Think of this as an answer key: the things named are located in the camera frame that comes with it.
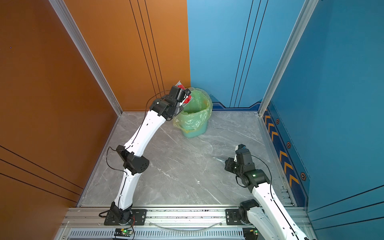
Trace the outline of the grey-green hand brush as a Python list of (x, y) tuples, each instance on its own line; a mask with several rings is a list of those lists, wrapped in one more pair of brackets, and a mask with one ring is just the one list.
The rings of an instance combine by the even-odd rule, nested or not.
[(215, 159), (215, 160), (217, 160), (217, 161), (219, 161), (221, 163), (224, 163), (224, 164), (225, 164), (225, 161), (226, 161), (226, 160), (223, 160), (223, 159), (220, 159), (220, 158), (217, 158), (217, 157), (213, 157), (213, 159)]

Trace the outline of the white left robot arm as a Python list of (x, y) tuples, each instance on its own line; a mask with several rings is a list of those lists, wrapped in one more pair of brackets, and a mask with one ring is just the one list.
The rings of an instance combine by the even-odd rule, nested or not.
[(152, 102), (130, 140), (116, 147), (116, 152), (123, 160), (124, 175), (110, 213), (120, 225), (128, 224), (133, 217), (133, 195), (140, 176), (150, 165), (150, 161), (143, 156), (148, 143), (166, 121), (172, 120), (184, 109), (183, 104), (190, 95), (189, 89), (172, 86), (168, 94)]

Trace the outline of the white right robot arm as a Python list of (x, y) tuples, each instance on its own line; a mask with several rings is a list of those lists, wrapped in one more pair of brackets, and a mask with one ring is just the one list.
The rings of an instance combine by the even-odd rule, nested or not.
[(272, 176), (256, 169), (249, 149), (238, 145), (235, 157), (225, 161), (225, 170), (235, 174), (238, 185), (248, 189), (253, 199), (243, 201), (239, 208), (226, 210), (228, 225), (253, 225), (265, 240), (307, 240), (308, 236), (289, 215), (272, 186)]

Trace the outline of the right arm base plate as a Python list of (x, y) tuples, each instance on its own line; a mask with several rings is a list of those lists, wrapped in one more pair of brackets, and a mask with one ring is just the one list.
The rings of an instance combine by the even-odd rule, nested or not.
[(239, 209), (226, 209), (225, 214), (226, 214), (226, 224), (228, 226), (249, 224), (242, 219)]

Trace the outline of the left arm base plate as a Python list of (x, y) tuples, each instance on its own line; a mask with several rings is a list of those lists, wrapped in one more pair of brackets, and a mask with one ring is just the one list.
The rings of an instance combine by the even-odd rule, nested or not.
[(104, 221), (105, 226), (143, 226), (147, 217), (146, 209), (131, 209), (122, 214), (114, 213), (112, 210), (107, 212)]

